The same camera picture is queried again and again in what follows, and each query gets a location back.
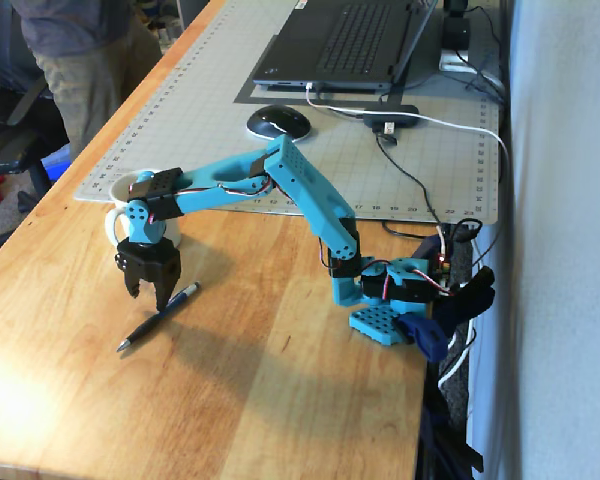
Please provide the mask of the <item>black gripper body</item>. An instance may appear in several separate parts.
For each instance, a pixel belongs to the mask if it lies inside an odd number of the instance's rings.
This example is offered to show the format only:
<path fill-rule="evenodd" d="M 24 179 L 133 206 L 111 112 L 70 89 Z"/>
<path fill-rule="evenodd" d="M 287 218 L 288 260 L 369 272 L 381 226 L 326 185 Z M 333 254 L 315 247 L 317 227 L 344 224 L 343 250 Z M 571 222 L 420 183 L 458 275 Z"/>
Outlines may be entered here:
<path fill-rule="evenodd" d="M 180 252 L 174 243 L 162 238 L 158 243 L 135 243 L 125 239 L 118 244 L 118 268 L 140 279 L 178 279 Z"/>

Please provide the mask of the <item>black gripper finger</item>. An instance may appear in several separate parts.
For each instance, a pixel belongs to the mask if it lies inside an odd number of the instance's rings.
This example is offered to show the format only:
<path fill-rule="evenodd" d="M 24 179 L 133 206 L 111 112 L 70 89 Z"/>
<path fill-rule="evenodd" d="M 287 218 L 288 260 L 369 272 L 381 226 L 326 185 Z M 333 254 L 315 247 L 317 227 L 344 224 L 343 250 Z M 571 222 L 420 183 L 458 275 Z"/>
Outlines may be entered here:
<path fill-rule="evenodd" d="M 115 255 L 115 262 L 123 272 L 124 283 L 128 293 L 136 298 L 140 292 L 140 277 L 142 273 L 141 259 L 136 249 L 120 250 Z"/>
<path fill-rule="evenodd" d="M 156 293 L 156 309 L 164 311 L 171 299 L 173 291 L 181 275 L 181 257 L 173 251 L 158 265 L 159 278 L 154 282 Z"/>

